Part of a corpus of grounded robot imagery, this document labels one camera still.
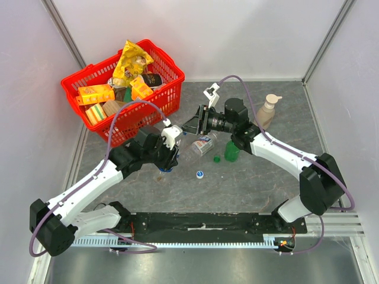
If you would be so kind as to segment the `white blue bottle cap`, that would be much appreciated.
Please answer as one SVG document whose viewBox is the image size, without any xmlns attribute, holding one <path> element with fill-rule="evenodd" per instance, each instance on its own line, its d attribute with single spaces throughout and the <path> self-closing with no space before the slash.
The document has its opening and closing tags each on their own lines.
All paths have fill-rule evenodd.
<svg viewBox="0 0 379 284">
<path fill-rule="evenodd" d="M 202 179 L 204 177 L 204 172 L 203 171 L 197 171 L 196 172 L 196 177 L 197 179 Z"/>
</svg>

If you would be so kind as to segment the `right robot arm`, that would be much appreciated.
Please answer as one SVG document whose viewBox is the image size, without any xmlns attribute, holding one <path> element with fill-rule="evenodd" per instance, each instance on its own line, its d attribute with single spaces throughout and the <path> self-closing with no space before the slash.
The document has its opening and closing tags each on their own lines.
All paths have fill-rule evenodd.
<svg viewBox="0 0 379 284">
<path fill-rule="evenodd" d="M 344 194 L 345 182 L 331 155 L 305 153 L 262 132 L 250 122 L 241 99 L 228 99 L 223 112 L 200 105 L 182 129 L 199 135 L 211 131 L 229 133 L 239 150 L 276 164 L 299 181 L 298 196 L 279 205 L 277 214 L 271 218 L 272 228 L 278 233 L 286 232 L 295 220 L 308 214 L 323 215 Z"/>
</svg>

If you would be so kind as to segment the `green plastic bottle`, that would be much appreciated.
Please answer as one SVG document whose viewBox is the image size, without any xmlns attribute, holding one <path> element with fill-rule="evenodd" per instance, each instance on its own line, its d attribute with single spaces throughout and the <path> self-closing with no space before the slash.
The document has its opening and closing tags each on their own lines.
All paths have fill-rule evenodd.
<svg viewBox="0 0 379 284">
<path fill-rule="evenodd" d="M 225 147 L 224 159 L 228 162 L 235 162 L 239 157 L 240 149 L 230 140 Z"/>
</svg>

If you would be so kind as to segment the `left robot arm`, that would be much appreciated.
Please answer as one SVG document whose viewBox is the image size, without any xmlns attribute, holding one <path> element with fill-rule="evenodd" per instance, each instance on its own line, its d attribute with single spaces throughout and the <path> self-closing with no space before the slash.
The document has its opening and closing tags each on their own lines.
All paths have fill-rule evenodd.
<svg viewBox="0 0 379 284">
<path fill-rule="evenodd" d="M 45 253 L 58 256 L 82 236 L 111 228 L 119 233 L 128 230 L 129 211 L 119 202 L 87 213 L 83 209 L 144 164 L 154 164 L 163 171 L 177 166 L 177 141 L 181 134 L 182 130 L 176 125 L 162 131 L 153 126 L 142 127 L 134 138 L 112 148 L 93 171 L 71 188 L 47 202 L 36 199 L 29 213 L 30 254 L 41 255 L 33 250 L 36 240 Z"/>
</svg>

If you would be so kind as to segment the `green bottle cap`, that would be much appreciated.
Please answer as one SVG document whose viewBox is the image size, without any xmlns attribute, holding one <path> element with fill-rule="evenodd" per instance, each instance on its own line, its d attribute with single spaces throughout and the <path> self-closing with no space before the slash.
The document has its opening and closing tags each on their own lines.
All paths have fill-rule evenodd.
<svg viewBox="0 0 379 284">
<path fill-rule="evenodd" d="M 215 163 L 220 163 L 220 161 L 221 161 L 220 156 L 214 156 L 213 161 L 214 161 Z"/>
</svg>

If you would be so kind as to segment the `blue cap drink bottle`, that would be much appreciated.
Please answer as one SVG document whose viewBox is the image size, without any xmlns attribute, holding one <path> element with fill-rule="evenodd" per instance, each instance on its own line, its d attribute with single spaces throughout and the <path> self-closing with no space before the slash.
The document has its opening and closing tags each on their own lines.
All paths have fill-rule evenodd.
<svg viewBox="0 0 379 284">
<path fill-rule="evenodd" d="M 178 159 L 185 146 L 186 134 L 180 129 L 166 130 L 162 132 L 163 144 L 159 150 L 156 163 L 159 170 L 170 172 L 178 165 Z"/>
</svg>

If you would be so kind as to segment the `clear Pocari Sweat bottle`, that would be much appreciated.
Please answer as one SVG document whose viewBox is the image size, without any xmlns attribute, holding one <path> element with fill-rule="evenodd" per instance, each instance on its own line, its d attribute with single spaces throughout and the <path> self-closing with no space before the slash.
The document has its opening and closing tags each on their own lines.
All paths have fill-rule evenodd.
<svg viewBox="0 0 379 284">
<path fill-rule="evenodd" d="M 216 133 L 200 135 L 195 140 L 190 136 L 190 134 L 185 134 L 180 144 L 178 153 L 179 164 L 190 164 L 203 157 L 214 148 L 219 138 Z"/>
</svg>

